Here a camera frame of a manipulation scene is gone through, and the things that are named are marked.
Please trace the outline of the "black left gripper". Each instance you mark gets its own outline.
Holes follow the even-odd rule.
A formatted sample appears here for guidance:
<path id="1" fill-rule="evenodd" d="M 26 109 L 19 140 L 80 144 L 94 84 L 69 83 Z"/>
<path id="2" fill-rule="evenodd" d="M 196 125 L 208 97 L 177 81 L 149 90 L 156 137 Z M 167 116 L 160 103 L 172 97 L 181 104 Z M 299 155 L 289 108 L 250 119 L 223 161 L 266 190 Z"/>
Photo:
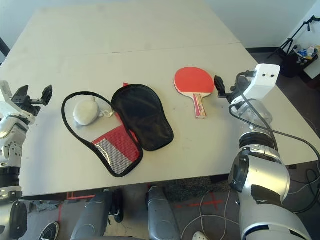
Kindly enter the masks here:
<path id="1" fill-rule="evenodd" d="M 49 104 L 53 95 L 53 87 L 52 85 L 47 86 L 42 92 L 41 99 L 31 99 L 28 96 L 28 89 L 28 85 L 20 87 L 12 96 L 11 100 L 21 110 L 37 117 L 41 110 L 40 105 L 47 106 Z"/>

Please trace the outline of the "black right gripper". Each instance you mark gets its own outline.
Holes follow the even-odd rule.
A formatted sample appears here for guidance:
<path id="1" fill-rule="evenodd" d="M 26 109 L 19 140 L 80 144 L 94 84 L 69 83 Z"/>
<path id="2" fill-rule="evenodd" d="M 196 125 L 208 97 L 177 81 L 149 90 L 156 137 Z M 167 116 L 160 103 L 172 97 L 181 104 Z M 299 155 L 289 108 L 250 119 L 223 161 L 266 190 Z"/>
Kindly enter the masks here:
<path id="1" fill-rule="evenodd" d="M 229 104 L 231 104 L 233 102 L 233 100 L 235 100 L 237 97 L 239 97 L 241 95 L 240 91 L 238 90 L 238 88 L 235 85 L 231 86 L 230 92 L 227 93 L 225 91 L 224 81 L 218 75 L 216 75 L 214 77 L 214 86 L 217 90 L 218 97 L 225 98 Z"/>

